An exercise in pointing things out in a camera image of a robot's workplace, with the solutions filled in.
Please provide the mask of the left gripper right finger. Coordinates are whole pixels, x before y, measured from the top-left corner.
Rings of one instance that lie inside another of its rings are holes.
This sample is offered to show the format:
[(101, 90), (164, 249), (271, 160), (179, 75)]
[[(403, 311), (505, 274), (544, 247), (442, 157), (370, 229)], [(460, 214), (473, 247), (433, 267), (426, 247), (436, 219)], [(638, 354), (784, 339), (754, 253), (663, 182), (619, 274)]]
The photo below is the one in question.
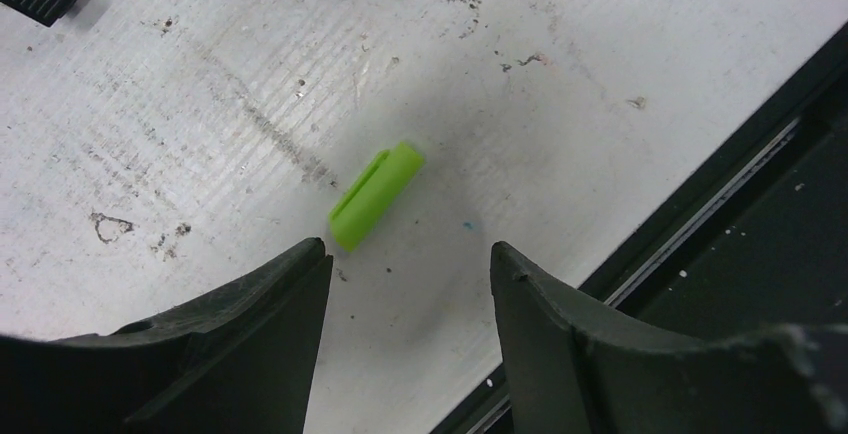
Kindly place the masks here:
[(506, 242), (491, 292), (518, 433), (843, 433), (847, 328), (706, 341), (581, 292)]

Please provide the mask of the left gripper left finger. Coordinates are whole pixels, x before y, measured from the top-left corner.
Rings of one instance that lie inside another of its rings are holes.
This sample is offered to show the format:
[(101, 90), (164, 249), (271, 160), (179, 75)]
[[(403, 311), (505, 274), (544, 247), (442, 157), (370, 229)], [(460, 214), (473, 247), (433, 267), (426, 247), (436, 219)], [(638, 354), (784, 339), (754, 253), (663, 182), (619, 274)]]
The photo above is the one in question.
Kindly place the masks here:
[(5, 433), (300, 433), (333, 274), (318, 238), (109, 335), (1, 339)]

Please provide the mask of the green marker cap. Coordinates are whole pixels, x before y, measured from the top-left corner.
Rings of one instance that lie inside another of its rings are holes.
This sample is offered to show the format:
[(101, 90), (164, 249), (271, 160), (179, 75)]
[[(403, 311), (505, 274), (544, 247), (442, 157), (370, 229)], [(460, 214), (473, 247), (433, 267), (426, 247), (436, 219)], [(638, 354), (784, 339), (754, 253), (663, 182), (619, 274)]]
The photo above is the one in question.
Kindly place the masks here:
[(348, 252), (357, 248), (424, 164), (405, 142), (379, 151), (328, 214), (336, 243)]

